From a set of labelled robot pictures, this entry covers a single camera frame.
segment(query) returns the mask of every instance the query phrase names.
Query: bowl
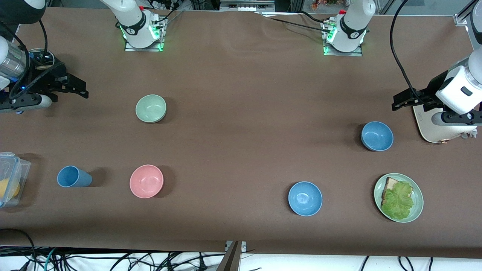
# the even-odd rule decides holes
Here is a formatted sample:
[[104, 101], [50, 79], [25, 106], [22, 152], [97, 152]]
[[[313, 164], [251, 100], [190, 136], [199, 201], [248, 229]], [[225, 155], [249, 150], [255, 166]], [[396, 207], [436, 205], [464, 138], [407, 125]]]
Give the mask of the bowl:
[[316, 185], [310, 182], [299, 182], [291, 187], [288, 203], [295, 213], [309, 217], [320, 210], [323, 197]]
[[[410, 197], [414, 201], [414, 206], [410, 208], [410, 214], [408, 215], [408, 217], [404, 219], [391, 218], [382, 211], [382, 195], [383, 195], [383, 190], [385, 189], [385, 184], [387, 183], [388, 177], [392, 177], [397, 181], [408, 182], [410, 183], [410, 186], [414, 189], [412, 191], [412, 195], [410, 195]], [[418, 187], [418, 185], [408, 176], [405, 176], [400, 173], [385, 174], [380, 179], [378, 179], [378, 181], [375, 184], [373, 196], [375, 197], [375, 204], [380, 210], [380, 212], [382, 212], [384, 216], [388, 217], [390, 220], [393, 220], [395, 222], [399, 222], [399, 223], [412, 222], [420, 216], [423, 210], [423, 195], [422, 195], [422, 191], [420, 190], [420, 187]]]
[[393, 144], [393, 133], [382, 122], [369, 122], [361, 131], [361, 142], [370, 150], [388, 150]]
[[141, 199], [154, 197], [162, 189], [164, 176], [159, 168], [147, 164], [132, 173], [129, 185], [132, 193]]
[[143, 122], [154, 123], [166, 115], [166, 101], [155, 94], [142, 97], [135, 106], [135, 114]]

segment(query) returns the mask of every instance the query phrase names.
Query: yellow food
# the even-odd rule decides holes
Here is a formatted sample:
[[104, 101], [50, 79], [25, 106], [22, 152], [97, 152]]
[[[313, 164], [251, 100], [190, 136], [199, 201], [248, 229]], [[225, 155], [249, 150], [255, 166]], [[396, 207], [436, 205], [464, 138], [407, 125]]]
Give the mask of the yellow food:
[[[0, 181], [0, 198], [3, 198], [5, 195], [5, 191], [7, 190], [8, 179], [3, 179]], [[17, 196], [20, 192], [20, 186], [17, 185], [17, 189], [15, 189], [15, 193], [13, 193], [13, 197]]]

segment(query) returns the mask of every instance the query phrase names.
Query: plastic container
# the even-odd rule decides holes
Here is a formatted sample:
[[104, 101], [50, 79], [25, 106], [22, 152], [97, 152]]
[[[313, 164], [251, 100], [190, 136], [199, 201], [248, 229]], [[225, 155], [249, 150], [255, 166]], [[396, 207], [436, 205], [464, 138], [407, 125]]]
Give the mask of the plastic container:
[[18, 205], [29, 169], [29, 161], [11, 152], [0, 153], [0, 208]]

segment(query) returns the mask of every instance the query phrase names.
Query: plate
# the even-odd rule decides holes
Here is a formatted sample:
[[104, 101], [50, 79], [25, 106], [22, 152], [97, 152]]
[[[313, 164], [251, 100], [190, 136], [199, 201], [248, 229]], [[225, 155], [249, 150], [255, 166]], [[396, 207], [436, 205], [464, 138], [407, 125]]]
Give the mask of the plate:
[[[401, 182], [408, 182], [410, 183], [410, 186], [414, 189], [413, 192], [412, 192], [412, 195], [410, 196], [412, 198], [412, 200], [414, 201], [414, 206], [412, 208], [410, 208], [410, 214], [408, 215], [407, 218], [404, 218], [404, 219], [395, 219], [395, 218], [391, 218], [389, 216], [387, 216], [383, 211], [382, 211], [382, 194], [383, 194], [383, 189], [385, 188], [385, 185], [387, 183], [387, 178], [388, 177], [392, 177], [393, 179], [397, 180], [397, 181], [401, 181]], [[400, 174], [400, 173], [389, 173], [389, 174], [385, 174], [383, 175], [380, 179], [378, 179], [378, 181], [376, 182], [375, 184], [375, 189], [374, 189], [374, 192], [373, 192], [373, 195], [375, 197], [375, 204], [376, 206], [378, 207], [378, 209], [380, 210], [380, 212], [382, 212], [382, 214], [386, 217], [388, 217], [390, 220], [393, 220], [395, 222], [399, 222], [399, 223], [408, 223], [408, 222], [412, 222], [414, 221], [415, 219], [417, 219], [420, 214], [422, 213], [422, 210], [423, 210], [423, 195], [422, 195], [422, 191], [420, 190], [420, 188], [418, 187], [418, 185], [412, 180], [410, 179], [409, 177], [403, 175], [403, 174]]]

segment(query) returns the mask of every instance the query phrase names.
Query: blue cup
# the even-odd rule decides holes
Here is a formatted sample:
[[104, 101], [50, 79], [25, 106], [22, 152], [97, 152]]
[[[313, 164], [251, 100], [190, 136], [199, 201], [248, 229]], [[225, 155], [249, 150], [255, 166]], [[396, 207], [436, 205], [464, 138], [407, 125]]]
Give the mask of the blue cup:
[[73, 165], [59, 171], [57, 183], [61, 187], [86, 187], [92, 183], [92, 176]]

